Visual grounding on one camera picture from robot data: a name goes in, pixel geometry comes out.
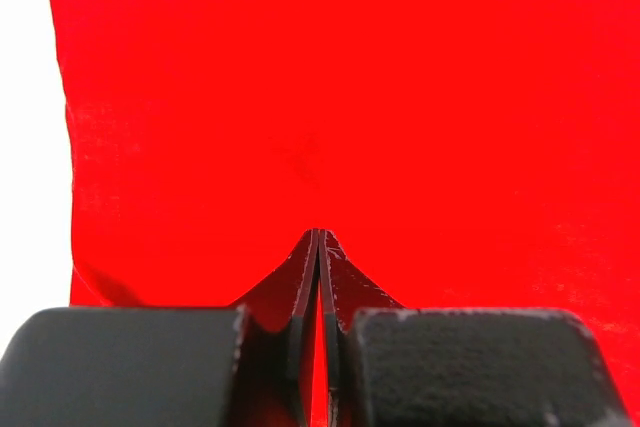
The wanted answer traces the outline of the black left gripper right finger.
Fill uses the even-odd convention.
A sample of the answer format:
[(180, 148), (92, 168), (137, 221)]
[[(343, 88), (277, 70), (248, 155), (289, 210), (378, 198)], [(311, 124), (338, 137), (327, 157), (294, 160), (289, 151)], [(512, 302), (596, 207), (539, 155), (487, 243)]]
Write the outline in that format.
[(594, 334), (538, 308), (410, 309), (319, 234), (332, 426), (629, 426)]

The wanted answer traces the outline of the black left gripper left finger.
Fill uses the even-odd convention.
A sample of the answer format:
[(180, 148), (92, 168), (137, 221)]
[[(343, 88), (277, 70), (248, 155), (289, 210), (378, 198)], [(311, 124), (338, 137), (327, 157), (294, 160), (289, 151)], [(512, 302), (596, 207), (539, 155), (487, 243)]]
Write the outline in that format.
[(307, 426), (319, 233), (223, 308), (40, 311), (1, 359), (5, 426)]

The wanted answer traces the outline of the red t shirt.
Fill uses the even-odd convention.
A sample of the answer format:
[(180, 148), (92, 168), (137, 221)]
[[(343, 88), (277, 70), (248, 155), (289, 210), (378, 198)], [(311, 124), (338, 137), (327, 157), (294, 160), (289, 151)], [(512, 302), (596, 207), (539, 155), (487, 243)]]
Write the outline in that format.
[(228, 303), (311, 228), (411, 307), (556, 307), (639, 412), (639, 0), (50, 0), (75, 305)]

